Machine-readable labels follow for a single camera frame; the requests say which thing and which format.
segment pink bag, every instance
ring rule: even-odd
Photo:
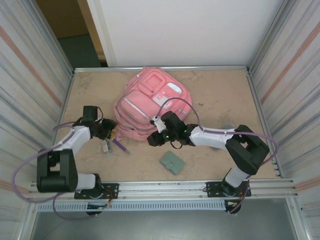
[[[150,123],[161,105],[169,98],[179,97],[190,104],[188,90],[172,76],[159,68],[147,68],[126,83],[125,91],[113,105],[119,123],[116,138],[128,137],[146,141],[157,128]],[[160,112],[172,111],[184,120],[191,108],[179,99],[168,101]]]

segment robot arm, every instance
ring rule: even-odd
[[[252,133],[251,129],[245,125],[240,125],[236,129],[203,128],[202,130],[197,124],[185,125],[172,111],[166,112],[161,118],[154,117],[151,123],[158,129],[147,139],[151,146],[178,141],[181,147],[183,145],[209,146],[227,150],[236,167],[232,168],[222,181],[222,191],[226,196],[234,195],[246,178],[257,173],[270,151],[257,136],[210,133],[210,131]]]
[[[109,139],[117,123],[110,119],[98,120],[98,107],[84,106],[83,116],[72,126],[73,129],[57,145],[73,136],[60,147],[55,148],[37,159],[36,186],[41,193],[65,193],[80,190],[101,192],[101,180],[98,174],[78,173],[74,156],[79,149],[93,137]],[[59,171],[51,170],[56,165]]]

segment wooden table surface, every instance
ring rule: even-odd
[[[191,93],[192,103],[201,124],[207,128],[247,125],[263,133],[251,91],[243,70],[169,71]],[[125,82],[137,72],[77,73],[67,103],[63,122],[82,116],[84,105],[101,107],[104,117],[114,119],[113,104],[122,94]],[[197,123],[192,112],[186,124]],[[60,132],[61,139],[67,129]],[[98,173],[103,181],[175,181],[222,179],[235,166],[225,150],[206,146],[184,146],[173,149],[169,143],[152,147],[147,142],[123,139],[121,143],[131,152],[124,153],[112,143],[112,156],[103,154],[102,141],[93,138],[75,156],[80,173]],[[159,163],[167,151],[185,161],[182,171],[173,175]],[[260,168],[253,178],[275,178],[273,165]]]

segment purple marker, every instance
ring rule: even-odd
[[[122,151],[124,151],[127,154],[130,154],[128,149],[126,149],[120,142],[118,142],[115,138],[112,139],[112,142],[114,142],[115,145],[117,145]]]

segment corrugated metal wall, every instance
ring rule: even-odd
[[[15,239],[26,204],[11,174],[23,159],[51,145],[72,77],[32,0],[0,1],[0,239]],[[35,162],[16,183],[28,193]]]
[[[293,178],[313,237],[320,238],[320,1],[296,0],[253,81],[280,165]]]

